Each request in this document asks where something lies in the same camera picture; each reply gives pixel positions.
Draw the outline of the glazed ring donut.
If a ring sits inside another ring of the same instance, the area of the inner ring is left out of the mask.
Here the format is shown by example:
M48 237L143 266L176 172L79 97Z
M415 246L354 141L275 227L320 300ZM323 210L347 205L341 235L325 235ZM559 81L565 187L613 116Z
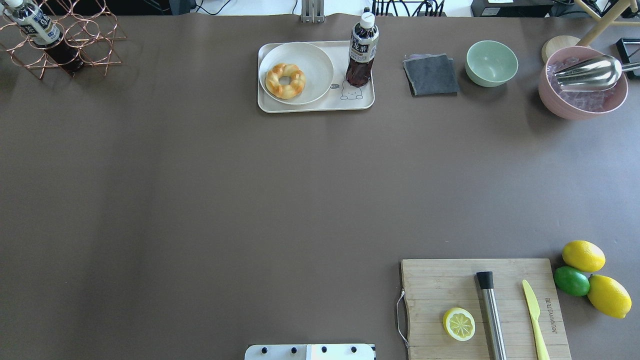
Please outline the glazed ring donut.
M280 100L291 100L304 91L306 74L293 63L275 64L267 71L264 84L267 91Z

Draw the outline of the cream round plate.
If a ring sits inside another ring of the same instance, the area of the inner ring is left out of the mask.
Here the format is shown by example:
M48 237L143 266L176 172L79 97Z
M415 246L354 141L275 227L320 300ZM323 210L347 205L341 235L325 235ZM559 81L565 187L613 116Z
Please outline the cream round plate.
M306 85L300 95L279 99L265 86L266 73L277 64L295 64L306 75ZM307 42L282 43L267 51L258 67L259 85L275 101L287 105L307 105L320 100L333 82L334 66L329 55L317 45Z

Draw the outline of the cream serving tray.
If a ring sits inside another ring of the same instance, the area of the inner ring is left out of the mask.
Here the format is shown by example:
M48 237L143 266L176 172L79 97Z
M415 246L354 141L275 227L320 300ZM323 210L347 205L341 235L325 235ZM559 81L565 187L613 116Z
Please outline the cream serving tray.
M374 82L370 82L360 88L356 88L345 79L348 65L348 50L350 42L341 41L311 41L308 42L324 50L333 63L333 82L329 90L319 100L306 105L290 105L274 100L266 95L262 86L257 85L257 103L266 113L293 113L313 111L338 111L338 110L363 110L368 109L375 101ZM285 43L268 43L259 48L257 60L258 71L262 59L272 48Z

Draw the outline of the dark tea bottle on tray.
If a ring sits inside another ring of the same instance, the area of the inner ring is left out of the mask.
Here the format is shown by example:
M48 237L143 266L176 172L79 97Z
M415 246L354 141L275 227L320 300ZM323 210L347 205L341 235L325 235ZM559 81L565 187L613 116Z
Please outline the dark tea bottle on tray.
M377 52L379 30L376 16L370 10L362 13L350 33L349 64L345 73L347 82L356 88L368 84Z

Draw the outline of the grey folded cloth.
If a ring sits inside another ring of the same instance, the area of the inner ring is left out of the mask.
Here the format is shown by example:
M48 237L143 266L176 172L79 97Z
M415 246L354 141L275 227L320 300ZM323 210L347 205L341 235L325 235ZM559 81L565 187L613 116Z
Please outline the grey folded cloth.
M454 59L446 54L412 54L402 63L413 96L454 94L460 90Z

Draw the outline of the wooden cutting board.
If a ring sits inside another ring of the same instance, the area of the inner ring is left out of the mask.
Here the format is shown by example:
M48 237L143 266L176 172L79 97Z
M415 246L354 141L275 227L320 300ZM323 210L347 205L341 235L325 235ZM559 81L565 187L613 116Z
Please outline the wooden cutting board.
M522 281L537 298L538 324L552 360L569 360L569 341L549 259L403 259L402 287L410 360L491 360L482 290L476 274L493 272L494 294L509 360L535 360L537 349ZM457 341L443 316L459 307L472 314L475 335Z

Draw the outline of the white robot column base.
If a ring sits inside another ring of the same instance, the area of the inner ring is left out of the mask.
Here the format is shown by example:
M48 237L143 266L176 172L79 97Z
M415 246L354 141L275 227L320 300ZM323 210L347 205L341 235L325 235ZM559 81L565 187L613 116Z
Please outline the white robot column base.
M245 360L375 360L374 344L254 344L244 354Z

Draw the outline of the mint green bowl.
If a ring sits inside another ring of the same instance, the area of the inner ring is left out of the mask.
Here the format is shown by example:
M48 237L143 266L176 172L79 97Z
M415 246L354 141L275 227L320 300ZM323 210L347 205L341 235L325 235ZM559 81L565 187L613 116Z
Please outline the mint green bowl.
M465 71L474 84L498 87L511 80L519 70L519 61L507 45L485 39L474 43L466 53Z

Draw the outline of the steel muddler black tip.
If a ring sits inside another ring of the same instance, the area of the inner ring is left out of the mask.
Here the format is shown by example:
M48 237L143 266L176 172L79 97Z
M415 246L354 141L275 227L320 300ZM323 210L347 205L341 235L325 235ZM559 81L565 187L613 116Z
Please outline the steel muddler black tip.
M478 285L484 303L486 323L489 330L489 344L493 351L494 360L507 360L505 340L499 318L498 301L495 294L493 272L480 271L476 273Z

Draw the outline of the yellow plastic knife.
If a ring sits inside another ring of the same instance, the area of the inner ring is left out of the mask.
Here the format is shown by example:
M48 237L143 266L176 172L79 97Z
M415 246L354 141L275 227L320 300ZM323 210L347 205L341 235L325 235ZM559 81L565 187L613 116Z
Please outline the yellow plastic knife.
M550 360L551 358L546 347L546 342L544 340L543 333L538 322L538 319L541 315L541 309L538 303L537 296L535 295L535 292L533 291L530 283L526 279L522 280L522 289L525 294L526 305L529 312L532 332L534 335L535 353L537 359Z

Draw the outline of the pink bowl with ice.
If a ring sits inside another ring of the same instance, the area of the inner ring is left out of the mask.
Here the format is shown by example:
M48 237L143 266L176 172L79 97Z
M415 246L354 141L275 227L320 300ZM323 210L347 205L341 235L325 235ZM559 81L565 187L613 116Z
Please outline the pink bowl with ice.
M624 104L628 82L620 78L615 86L601 91L564 91L555 72L569 68L602 53L590 47L566 47L555 51L546 61L539 76L538 94L545 107L567 120L588 120L614 111Z

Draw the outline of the green lime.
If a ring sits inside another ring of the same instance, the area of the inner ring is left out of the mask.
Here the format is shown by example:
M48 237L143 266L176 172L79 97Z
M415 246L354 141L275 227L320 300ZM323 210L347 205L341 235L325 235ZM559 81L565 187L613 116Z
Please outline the green lime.
M553 280L558 289L570 296L586 296L591 288L587 276L568 265L556 268L553 273Z

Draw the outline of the metal ice scoop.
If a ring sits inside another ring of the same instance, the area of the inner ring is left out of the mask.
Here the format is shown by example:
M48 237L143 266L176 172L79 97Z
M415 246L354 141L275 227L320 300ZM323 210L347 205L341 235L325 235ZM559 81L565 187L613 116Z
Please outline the metal ice scoop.
M617 84L624 72L640 68L640 62L624 63L612 55L597 55L554 73L566 92L606 91Z

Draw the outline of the tea bottle in rack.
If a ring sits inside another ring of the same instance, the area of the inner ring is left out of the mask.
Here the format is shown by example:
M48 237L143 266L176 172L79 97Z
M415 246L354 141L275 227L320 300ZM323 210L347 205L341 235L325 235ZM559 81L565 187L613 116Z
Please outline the tea bottle in rack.
M82 69L80 50L71 47L60 27L32 0L3 0L4 14L16 23L36 48L68 74Z

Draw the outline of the aluminium frame post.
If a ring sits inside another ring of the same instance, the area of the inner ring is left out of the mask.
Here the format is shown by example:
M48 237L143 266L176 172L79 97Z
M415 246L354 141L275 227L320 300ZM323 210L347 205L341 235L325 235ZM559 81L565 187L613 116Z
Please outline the aluminium frame post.
M320 24L325 22L324 0L301 0L301 22Z

